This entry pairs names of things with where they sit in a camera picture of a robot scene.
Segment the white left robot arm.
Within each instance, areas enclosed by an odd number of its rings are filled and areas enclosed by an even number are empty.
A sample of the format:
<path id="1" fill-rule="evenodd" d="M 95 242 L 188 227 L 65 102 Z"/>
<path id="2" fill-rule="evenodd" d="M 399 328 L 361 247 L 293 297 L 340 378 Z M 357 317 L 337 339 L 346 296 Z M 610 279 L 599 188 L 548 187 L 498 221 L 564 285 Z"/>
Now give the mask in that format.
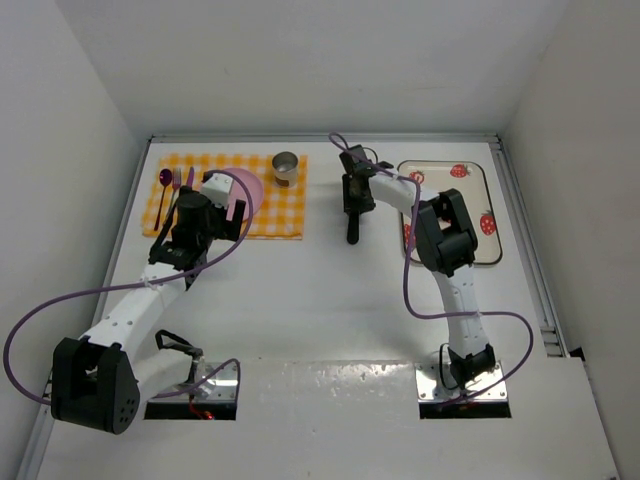
<path id="1" fill-rule="evenodd" d="M 215 370 L 203 351 L 158 329 L 165 310 L 210 267 L 213 241 L 239 244 L 250 199 L 232 201 L 217 190 L 184 186 L 150 248 L 138 286 L 79 339 L 65 338 L 53 353 L 54 419 L 118 435 L 153 398 L 196 391 Z"/>

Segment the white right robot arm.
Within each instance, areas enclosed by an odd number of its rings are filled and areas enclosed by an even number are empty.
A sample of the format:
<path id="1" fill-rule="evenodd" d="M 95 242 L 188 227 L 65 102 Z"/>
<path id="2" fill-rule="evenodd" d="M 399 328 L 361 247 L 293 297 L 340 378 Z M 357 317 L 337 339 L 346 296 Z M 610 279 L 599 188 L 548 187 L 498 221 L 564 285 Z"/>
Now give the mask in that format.
<path id="1" fill-rule="evenodd" d="M 347 241 L 359 240 L 359 217 L 375 208 L 377 200 L 406 216 L 414 232 L 408 235 L 422 265 L 434 276 L 448 324 L 450 374 L 462 389 L 495 366 L 495 354 L 486 335 L 474 287 L 478 240 L 462 194 L 454 189 L 421 190 L 408 178 L 384 173 L 343 174 L 343 207 L 349 217 Z"/>

